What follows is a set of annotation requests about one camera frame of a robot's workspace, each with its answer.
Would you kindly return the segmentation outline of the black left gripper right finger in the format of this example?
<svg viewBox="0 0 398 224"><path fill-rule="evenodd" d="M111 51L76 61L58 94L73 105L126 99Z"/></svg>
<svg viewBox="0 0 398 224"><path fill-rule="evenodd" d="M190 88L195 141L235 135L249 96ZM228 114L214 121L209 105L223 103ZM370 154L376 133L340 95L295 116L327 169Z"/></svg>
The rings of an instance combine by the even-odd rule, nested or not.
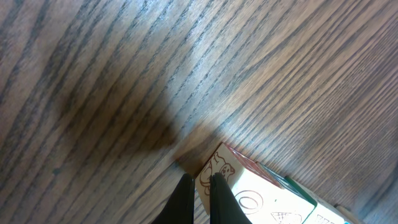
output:
<svg viewBox="0 0 398 224"><path fill-rule="evenodd" d="M210 223L251 224L219 172L210 177Z"/></svg>

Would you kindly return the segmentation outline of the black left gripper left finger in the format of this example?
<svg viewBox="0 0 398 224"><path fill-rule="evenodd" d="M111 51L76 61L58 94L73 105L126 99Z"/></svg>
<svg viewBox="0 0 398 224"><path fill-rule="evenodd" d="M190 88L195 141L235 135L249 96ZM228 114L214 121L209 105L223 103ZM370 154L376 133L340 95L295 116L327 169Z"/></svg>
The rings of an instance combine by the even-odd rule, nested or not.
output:
<svg viewBox="0 0 398 224"><path fill-rule="evenodd" d="M193 224L194 201L195 181L184 174L152 224Z"/></svg>

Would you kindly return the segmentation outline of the white block green side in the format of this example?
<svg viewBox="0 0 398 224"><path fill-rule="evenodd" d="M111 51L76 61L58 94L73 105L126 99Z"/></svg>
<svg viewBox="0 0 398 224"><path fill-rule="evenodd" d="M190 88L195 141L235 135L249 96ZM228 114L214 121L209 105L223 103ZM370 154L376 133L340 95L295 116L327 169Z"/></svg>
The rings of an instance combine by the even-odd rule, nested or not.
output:
<svg viewBox="0 0 398 224"><path fill-rule="evenodd" d="M222 143L195 179L206 213L210 213L210 176L217 172L251 223L303 223L315 208L270 172Z"/></svg>

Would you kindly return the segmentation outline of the white block red side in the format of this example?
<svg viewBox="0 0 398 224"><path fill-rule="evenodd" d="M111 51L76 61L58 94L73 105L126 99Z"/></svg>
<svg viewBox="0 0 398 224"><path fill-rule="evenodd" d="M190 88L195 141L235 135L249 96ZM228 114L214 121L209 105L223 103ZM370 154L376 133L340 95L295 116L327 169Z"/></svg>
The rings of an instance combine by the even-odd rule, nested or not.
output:
<svg viewBox="0 0 398 224"><path fill-rule="evenodd" d="M262 169L266 170L274 176L286 189L289 189L296 195L302 197L307 202L313 205L313 210L304 220L304 223L312 224L351 224L345 216L339 212L336 208L330 205L328 202L320 198L318 195L313 193L302 184L298 183L294 179L285 176L282 177L278 173L274 172L267 166L256 162L256 164Z"/></svg>

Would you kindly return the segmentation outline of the white letter W block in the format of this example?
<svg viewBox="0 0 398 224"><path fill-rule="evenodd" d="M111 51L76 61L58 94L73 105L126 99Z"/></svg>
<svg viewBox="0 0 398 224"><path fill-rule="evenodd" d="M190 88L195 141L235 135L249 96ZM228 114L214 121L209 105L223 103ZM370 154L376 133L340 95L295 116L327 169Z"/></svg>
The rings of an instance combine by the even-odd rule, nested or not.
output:
<svg viewBox="0 0 398 224"><path fill-rule="evenodd" d="M341 213L341 216L344 218L345 223L364 224L362 220L360 220L357 216L355 216L350 210L348 210L344 206L335 205L335 208Z"/></svg>

